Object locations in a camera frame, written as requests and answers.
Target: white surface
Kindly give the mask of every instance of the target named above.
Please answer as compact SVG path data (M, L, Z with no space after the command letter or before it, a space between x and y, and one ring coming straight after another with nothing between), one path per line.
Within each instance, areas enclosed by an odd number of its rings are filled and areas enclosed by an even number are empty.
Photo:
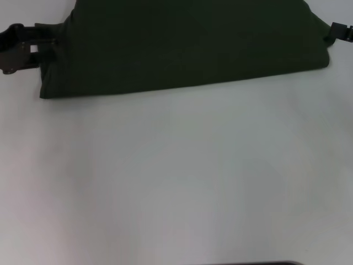
M309 3L353 23L352 1ZM0 6L4 30L73 0ZM1 263L352 264L353 45L330 54L322 71L55 101L38 70L1 75Z

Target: white table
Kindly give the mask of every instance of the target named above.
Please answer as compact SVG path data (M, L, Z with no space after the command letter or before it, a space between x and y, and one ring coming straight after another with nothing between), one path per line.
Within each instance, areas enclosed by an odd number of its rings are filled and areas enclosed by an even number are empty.
M70 0L3 0L58 23ZM353 1L310 0L353 24ZM0 75L8 265L352 264L353 45L321 71L125 96L39 99Z

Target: white background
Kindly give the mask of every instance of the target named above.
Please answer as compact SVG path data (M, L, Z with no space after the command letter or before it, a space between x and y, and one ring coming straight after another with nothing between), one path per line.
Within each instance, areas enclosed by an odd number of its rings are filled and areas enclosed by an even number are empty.
M310 0L353 24L350 0ZM73 0L1 0L0 25ZM0 75L6 265L352 264L353 45L321 71L125 96L39 99Z

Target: dark green fabric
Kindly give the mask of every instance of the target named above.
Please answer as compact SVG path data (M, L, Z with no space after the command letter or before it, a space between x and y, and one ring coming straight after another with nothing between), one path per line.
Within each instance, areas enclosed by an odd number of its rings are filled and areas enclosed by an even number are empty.
M302 0L77 0L50 27L41 98L121 94L326 67L330 27ZM49 49L40 45L39 50Z

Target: green bag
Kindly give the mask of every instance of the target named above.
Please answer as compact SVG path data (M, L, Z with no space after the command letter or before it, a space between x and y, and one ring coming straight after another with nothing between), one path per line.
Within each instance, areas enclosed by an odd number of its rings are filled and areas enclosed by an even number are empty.
M330 26L303 0L77 0L49 28L41 98L198 86L327 67ZM39 45L39 51L52 49Z

